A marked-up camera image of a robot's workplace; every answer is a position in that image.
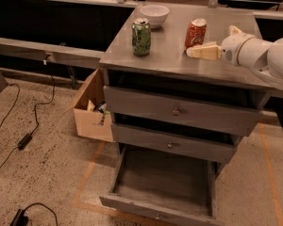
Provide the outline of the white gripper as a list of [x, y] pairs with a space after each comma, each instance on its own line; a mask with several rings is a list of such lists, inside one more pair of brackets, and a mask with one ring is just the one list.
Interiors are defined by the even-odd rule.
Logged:
[[234, 66], [238, 66], [240, 49], [248, 40], [254, 38], [254, 35], [242, 33], [235, 25], [229, 27], [229, 34], [230, 36], [223, 40], [221, 47], [213, 41], [190, 47], [186, 50], [186, 54], [188, 57], [207, 60], [217, 60], [221, 58]]

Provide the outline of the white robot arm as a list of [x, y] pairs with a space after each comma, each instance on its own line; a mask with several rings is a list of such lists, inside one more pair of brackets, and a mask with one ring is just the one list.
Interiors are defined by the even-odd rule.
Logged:
[[273, 88], [283, 90], [283, 38], [274, 42], [242, 32], [234, 25], [220, 45], [216, 41], [186, 50], [188, 57], [217, 60], [244, 67]]

